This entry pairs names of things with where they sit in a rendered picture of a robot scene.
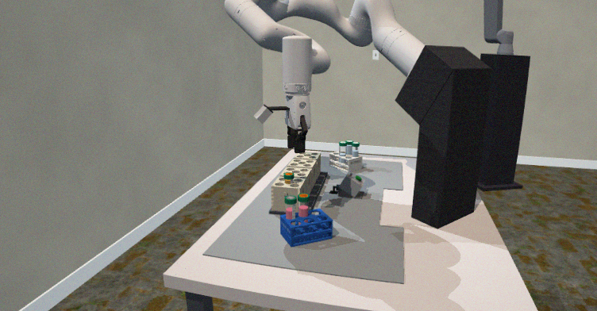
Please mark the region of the white tube rack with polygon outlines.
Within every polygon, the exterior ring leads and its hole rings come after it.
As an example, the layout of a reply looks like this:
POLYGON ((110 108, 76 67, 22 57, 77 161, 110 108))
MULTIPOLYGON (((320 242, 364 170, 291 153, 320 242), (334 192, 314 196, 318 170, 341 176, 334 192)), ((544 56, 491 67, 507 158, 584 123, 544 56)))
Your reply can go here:
POLYGON ((362 169, 362 159, 363 156, 361 155, 358 157, 353 157, 352 155, 339 156, 339 152, 332 152, 329 154, 329 166, 345 172, 349 172, 349 170, 358 171, 362 169), (346 159, 347 157, 351 159, 346 159), (348 161, 345 161, 345 163, 339 163, 339 158, 346 159, 348 161))

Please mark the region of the beige bucket adapter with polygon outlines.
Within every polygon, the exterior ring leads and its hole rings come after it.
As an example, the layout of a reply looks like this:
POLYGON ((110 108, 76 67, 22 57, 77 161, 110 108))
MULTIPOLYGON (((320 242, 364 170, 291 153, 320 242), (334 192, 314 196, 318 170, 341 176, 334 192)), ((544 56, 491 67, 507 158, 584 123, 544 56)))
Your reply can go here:
POLYGON ((316 183, 317 160, 311 159, 293 159, 287 167, 310 168, 311 171, 311 189, 316 183))
POLYGON ((283 177, 284 173, 294 173, 294 178, 306 179, 306 194, 310 195, 311 192, 311 169, 310 168, 298 168, 298 167, 286 167, 279 177, 283 177))
POLYGON ((318 179, 318 176, 321 172, 321 153, 320 152, 303 152, 303 153, 297 153, 296 156, 294 157, 294 159, 311 159, 311 160, 317 160, 317 173, 316 173, 316 179, 318 179))
POLYGON ((294 178, 292 184, 286 184, 283 177, 278 177, 272 184, 272 210, 286 212, 284 198, 288 195, 293 195, 297 197, 296 212, 298 212, 298 195, 305 193, 306 179, 294 178))

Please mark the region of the blue tube rack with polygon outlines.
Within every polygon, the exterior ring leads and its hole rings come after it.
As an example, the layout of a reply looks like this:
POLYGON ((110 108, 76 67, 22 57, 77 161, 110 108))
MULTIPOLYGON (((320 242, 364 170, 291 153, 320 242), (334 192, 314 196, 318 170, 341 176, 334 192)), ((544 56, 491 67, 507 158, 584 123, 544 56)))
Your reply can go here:
POLYGON ((299 213, 296 213, 293 220, 287 219, 286 214, 280 215, 280 234, 291 247, 329 240, 333 236, 333 220, 321 209, 309 210, 308 217, 300 217, 299 213), (319 215, 313 215, 312 212, 319 212, 319 215), (304 220, 308 220, 308 223, 304 220), (292 222, 295 222, 295 225, 292 225, 292 222))

